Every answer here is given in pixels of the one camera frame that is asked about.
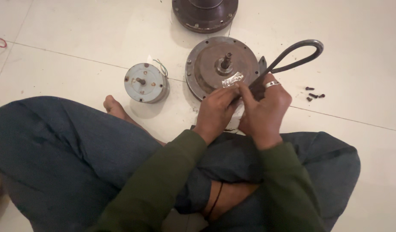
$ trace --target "silver ring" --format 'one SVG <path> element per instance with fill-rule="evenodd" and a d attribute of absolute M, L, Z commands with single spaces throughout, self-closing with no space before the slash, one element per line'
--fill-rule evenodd
<path fill-rule="evenodd" d="M 269 82 L 269 83 L 265 84 L 265 87 L 268 88 L 268 87 L 271 87 L 273 85 L 281 85 L 281 83 L 279 83 L 278 81 L 272 81 L 272 82 Z"/>

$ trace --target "tile grout line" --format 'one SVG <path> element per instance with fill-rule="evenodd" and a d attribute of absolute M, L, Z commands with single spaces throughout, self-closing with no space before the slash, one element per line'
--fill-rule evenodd
<path fill-rule="evenodd" d="M 10 48 L 9 53 L 8 53 L 8 56 L 6 57 L 5 63 L 3 64 L 2 68 L 0 69 L 0 75 L 2 74 L 2 71 L 3 71 L 3 69 L 5 68 L 6 61 L 8 61 L 10 52 L 12 51 L 13 47 L 14 47 L 14 45 L 12 45 L 12 47 Z"/>
<path fill-rule="evenodd" d="M 34 3 L 34 1 L 35 1 L 35 0 L 32 0 L 32 2 L 31 2 L 30 5 L 29 5 L 28 11 L 26 12 L 26 15 L 25 15 L 25 18 L 23 18 L 23 22 L 22 22 L 22 24 L 20 25 L 19 31 L 18 31 L 18 33 L 17 33 L 17 35 L 16 35 L 16 37 L 15 37 L 15 41 L 17 40 L 17 38 L 18 38 L 18 36 L 19 36 L 19 34 L 20 34 L 20 31 L 22 30 L 23 24 L 25 23 L 26 17 L 28 16 L 29 11 L 30 11 L 30 9 L 32 8 L 32 4 Z M 2 66 L 2 69 L 0 70 L 0 75 L 2 74 L 3 68 L 4 68 L 5 65 L 6 65 L 6 61 L 8 61 L 8 59 L 9 59 L 10 52 L 12 51 L 13 47 L 15 46 L 15 45 L 14 45 L 15 42 L 10 42 L 10 43 L 13 43 L 13 45 L 12 45 L 12 47 L 11 47 L 10 50 L 9 50 L 8 56 L 6 57 L 6 60 L 5 60 L 5 63 L 3 64 L 3 66 Z"/>
<path fill-rule="evenodd" d="M 121 66 L 118 66 L 118 65 L 103 63 L 103 62 L 100 62 L 100 61 L 90 60 L 90 59 L 86 59 L 86 58 L 82 58 L 82 57 L 78 57 L 78 56 L 72 56 L 72 55 L 68 55 L 68 54 L 64 54 L 64 53 L 60 53 L 60 52 L 54 52 L 54 51 L 51 51 L 51 50 L 46 50 L 46 49 L 44 49 L 44 48 L 34 47 L 34 46 L 25 45 L 25 44 L 16 43 L 16 42 L 12 42 L 12 43 L 13 43 L 13 44 L 17 44 L 17 45 L 26 46 L 26 47 L 36 48 L 36 49 L 43 50 L 43 51 L 53 52 L 53 53 L 57 53 L 57 54 L 61 54 L 61 55 L 71 56 L 71 57 L 75 57 L 75 58 L 78 58 L 78 59 L 93 61 L 93 62 L 97 62 L 97 63 L 100 63 L 100 64 L 111 65 L 111 66 L 118 67 L 118 68 L 122 68 L 122 69 L 128 69 L 128 68 L 121 67 Z M 175 80 L 175 81 L 181 81 L 181 80 L 173 79 L 173 78 L 168 78 L 168 79 Z M 294 106 L 290 106 L 290 107 L 292 107 L 292 108 L 297 108 L 297 109 L 301 109 L 301 110 L 310 111 L 310 112 L 313 112 L 313 113 L 319 113 L 319 114 L 323 114 L 323 115 L 327 115 L 327 116 L 331 116 L 331 117 L 335 117 L 335 118 L 339 118 L 339 119 L 345 119 L 345 120 L 353 121 L 353 122 L 356 122 L 356 123 L 371 125 L 371 126 L 375 126 L 375 127 L 382 128 L 382 129 L 387 129 L 387 130 L 396 131 L 395 129 L 386 128 L 386 127 L 382 127 L 382 126 L 379 126 L 379 125 L 368 124 L 368 123 L 364 123 L 364 122 L 360 122 L 360 121 L 356 121 L 356 120 L 352 120 L 352 119 L 346 119 L 346 118 L 334 116 L 334 115 L 331 115 L 331 114 L 320 113 L 320 112 L 312 111 L 312 110 L 309 110 L 309 109 L 304 109 L 304 108 L 299 108 L 299 107 L 294 107 Z"/>
<path fill-rule="evenodd" d="M 32 2 L 30 3 L 30 6 L 29 6 L 29 8 L 28 8 L 28 11 L 26 12 L 25 18 L 23 19 L 23 22 L 22 22 L 22 24 L 20 25 L 18 34 L 17 34 L 16 37 L 15 37 L 15 42 L 16 42 L 17 38 L 19 37 L 20 31 L 22 30 L 23 24 L 25 23 L 26 18 L 28 17 L 29 11 L 30 11 L 30 9 L 32 8 L 32 5 L 34 4 L 34 2 L 35 2 L 35 0 L 32 0 Z"/>
<path fill-rule="evenodd" d="M 375 126 L 375 127 L 378 127 L 378 128 L 382 128 L 382 129 L 387 129 L 387 130 L 396 131 L 395 129 L 391 129 L 391 128 L 387 128 L 387 127 L 382 127 L 382 126 L 379 126 L 379 125 L 373 125 L 373 124 L 363 123 L 363 122 L 360 122 L 360 121 L 356 121 L 356 120 L 352 120 L 352 119 L 346 119 L 346 118 L 342 118 L 342 117 L 339 117 L 339 116 L 334 116 L 334 115 L 331 115 L 331 114 L 320 113 L 320 112 L 313 111 L 313 110 L 309 110 L 309 109 L 304 109 L 304 108 L 299 108 L 299 107 L 294 107 L 294 106 L 289 106 L 289 107 L 297 108 L 297 109 L 302 109 L 302 110 L 307 110 L 307 111 L 313 112 L 313 113 L 324 114 L 324 115 L 327 115 L 327 116 L 331 116 L 331 117 L 335 117 L 335 118 L 339 118 L 339 119 L 344 119 L 344 120 L 348 120 L 348 121 L 352 121 L 352 122 L 356 122 L 356 123 L 361 123 L 361 124 L 366 124 L 366 125 L 372 125 L 372 126 Z"/>

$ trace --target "screw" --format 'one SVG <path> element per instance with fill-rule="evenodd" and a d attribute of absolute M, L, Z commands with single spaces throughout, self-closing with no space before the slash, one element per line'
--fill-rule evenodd
<path fill-rule="evenodd" d="M 314 98 L 318 98 L 318 95 L 314 95 L 312 93 L 309 94 L 310 96 L 314 97 Z"/>

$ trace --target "hand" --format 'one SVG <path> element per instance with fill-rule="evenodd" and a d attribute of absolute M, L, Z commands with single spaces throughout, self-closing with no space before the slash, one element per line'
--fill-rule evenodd
<path fill-rule="evenodd" d="M 271 81 L 276 79 L 268 73 L 263 84 Z M 280 126 L 291 104 L 291 96 L 282 85 L 273 85 L 265 89 L 265 98 L 257 102 L 246 84 L 240 82 L 238 85 L 245 106 L 238 129 L 253 138 L 258 150 L 269 149 L 281 143 L 283 139 L 280 136 Z"/>
<path fill-rule="evenodd" d="M 197 125 L 193 131 L 198 133 L 207 145 L 214 141 L 231 121 L 238 101 L 232 104 L 231 102 L 238 95 L 238 86 L 233 85 L 214 90 L 202 101 Z"/>

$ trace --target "ankle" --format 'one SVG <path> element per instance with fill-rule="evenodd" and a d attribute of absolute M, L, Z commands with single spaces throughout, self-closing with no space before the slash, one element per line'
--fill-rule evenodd
<path fill-rule="evenodd" d="M 221 189 L 221 182 L 211 182 L 210 199 L 208 200 L 207 206 L 202 211 L 202 214 L 207 217 L 210 213 L 211 208 L 214 206 L 216 197 L 219 194 L 218 200 L 211 212 L 209 221 L 214 221 L 222 216 L 233 207 L 244 201 L 249 195 L 251 195 L 259 185 L 239 183 L 239 184 L 227 184 L 224 183 Z"/>

